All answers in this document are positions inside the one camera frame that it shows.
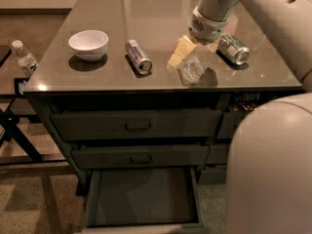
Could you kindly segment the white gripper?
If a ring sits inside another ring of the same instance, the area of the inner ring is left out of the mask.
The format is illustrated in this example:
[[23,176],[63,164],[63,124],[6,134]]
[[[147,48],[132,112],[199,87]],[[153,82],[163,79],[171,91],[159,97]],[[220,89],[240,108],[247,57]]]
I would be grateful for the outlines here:
[[188,24],[189,34],[178,40],[167,67],[171,70],[179,69],[188,57],[195,52],[197,41],[202,45],[208,45],[208,49],[215,53],[219,43],[218,38],[227,24],[227,20],[216,21],[205,18],[198,8],[195,8]]

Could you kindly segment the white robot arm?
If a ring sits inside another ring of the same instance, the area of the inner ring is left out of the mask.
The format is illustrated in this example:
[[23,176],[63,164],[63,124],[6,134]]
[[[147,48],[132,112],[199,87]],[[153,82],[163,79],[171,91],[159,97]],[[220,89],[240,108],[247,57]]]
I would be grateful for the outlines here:
[[199,0],[169,64],[207,45],[242,3],[301,83],[301,95],[271,100],[236,129],[226,174],[226,234],[312,234],[312,0]]

